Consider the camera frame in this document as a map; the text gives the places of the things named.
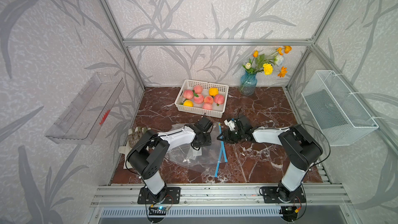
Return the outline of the white plastic fruit basket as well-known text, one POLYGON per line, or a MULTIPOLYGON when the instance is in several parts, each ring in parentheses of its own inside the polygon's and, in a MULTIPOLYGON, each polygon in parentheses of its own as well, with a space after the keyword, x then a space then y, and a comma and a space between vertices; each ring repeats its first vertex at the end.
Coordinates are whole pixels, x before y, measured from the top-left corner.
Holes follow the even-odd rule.
POLYGON ((221 118, 226 109, 229 86, 186 79, 175 100, 181 112, 221 118))

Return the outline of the clear zip-top bag blue zipper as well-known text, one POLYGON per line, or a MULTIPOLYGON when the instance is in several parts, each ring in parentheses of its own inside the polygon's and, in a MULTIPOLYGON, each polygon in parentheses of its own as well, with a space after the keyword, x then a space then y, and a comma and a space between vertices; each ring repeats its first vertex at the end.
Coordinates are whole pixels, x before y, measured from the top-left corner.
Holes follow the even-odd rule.
POLYGON ((210 132, 211 145, 195 150, 190 144, 183 144, 169 150, 165 159, 181 167, 201 173, 208 172, 217 177, 228 162, 226 146, 217 140, 220 131, 220 123, 215 122, 210 132))

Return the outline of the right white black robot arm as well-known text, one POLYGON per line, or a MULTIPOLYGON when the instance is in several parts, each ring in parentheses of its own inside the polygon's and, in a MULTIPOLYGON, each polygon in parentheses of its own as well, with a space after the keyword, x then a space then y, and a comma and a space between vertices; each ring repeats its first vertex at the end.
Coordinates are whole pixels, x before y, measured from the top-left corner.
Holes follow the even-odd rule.
POLYGON ((260 188, 265 203, 290 203, 296 199, 306 202, 301 184, 308 170, 323 154, 323 149, 302 124, 286 128, 255 128, 244 115, 227 119, 224 123, 227 128, 217 137, 220 141, 228 144, 245 141, 266 143, 282 146, 285 150, 289 166, 278 186, 260 188))

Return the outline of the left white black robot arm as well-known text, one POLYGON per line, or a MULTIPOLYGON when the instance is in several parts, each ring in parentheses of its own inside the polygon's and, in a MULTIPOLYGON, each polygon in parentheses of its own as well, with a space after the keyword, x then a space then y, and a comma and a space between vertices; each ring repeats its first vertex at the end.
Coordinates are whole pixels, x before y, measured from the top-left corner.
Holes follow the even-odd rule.
POLYGON ((145 184, 140 190, 139 204, 161 203, 169 196, 170 190, 159 173, 166 153, 185 144, 190 144, 194 149, 211 145, 209 130, 212 127, 213 123, 202 117, 198 122, 186 124, 174 131, 157 133, 148 130, 143 134, 125 156, 125 164, 129 164, 145 184))

